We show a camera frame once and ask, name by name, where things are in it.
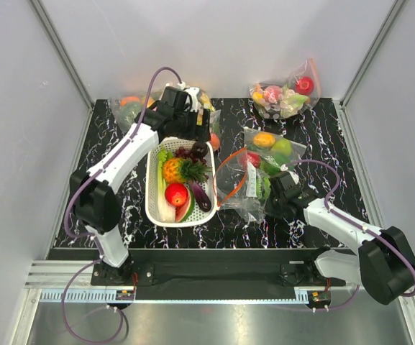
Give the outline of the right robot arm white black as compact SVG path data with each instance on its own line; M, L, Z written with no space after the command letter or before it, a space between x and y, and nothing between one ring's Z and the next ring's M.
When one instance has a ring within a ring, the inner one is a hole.
M344 280L364 287L383 305L415 295L415 255L399 228L382 229L341 211L313 190L303 190L293 172L270 178L265 212L277 219L300 219L350 250L349 254L317 250L303 268L310 284L319 285L327 278Z

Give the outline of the fake dark purple mangosteen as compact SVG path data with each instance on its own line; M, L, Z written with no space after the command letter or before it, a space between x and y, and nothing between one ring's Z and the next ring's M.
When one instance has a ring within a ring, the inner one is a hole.
M195 142L191 148L191 154L196 158L204 158L209 152L207 143Z

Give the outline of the fake pineapple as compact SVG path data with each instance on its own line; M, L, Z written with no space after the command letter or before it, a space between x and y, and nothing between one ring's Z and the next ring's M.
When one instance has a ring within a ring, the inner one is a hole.
M173 157L163 163L162 176L166 183L205 182L211 168L202 162Z

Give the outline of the zip bag orange slider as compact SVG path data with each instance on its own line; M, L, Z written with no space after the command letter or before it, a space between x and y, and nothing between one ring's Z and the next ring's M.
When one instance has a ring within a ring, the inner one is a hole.
M245 153L245 147L232 153L216 169L217 208L233 210L244 221L260 224L265 219L265 203L270 195L269 176L250 163L239 164L238 159Z

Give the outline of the fake red apple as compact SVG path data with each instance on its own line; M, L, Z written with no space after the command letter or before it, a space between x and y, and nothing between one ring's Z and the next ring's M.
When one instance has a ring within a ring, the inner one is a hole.
M166 201L175 207L182 206L188 197L188 190L182 183L171 183L165 189Z

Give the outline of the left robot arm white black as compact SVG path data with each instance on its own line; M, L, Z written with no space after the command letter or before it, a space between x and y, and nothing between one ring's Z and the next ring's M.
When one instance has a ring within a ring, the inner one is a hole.
M140 160L165 139L183 139L207 144L210 140L210 110L200 99L199 87L184 83L166 86L160 99L146 103L124 137L98 163L70 177L71 199L64 217L69 231L71 214L86 227L84 236L96 242L107 276L118 285L132 277L129 252L118 224L122 207L117 193Z

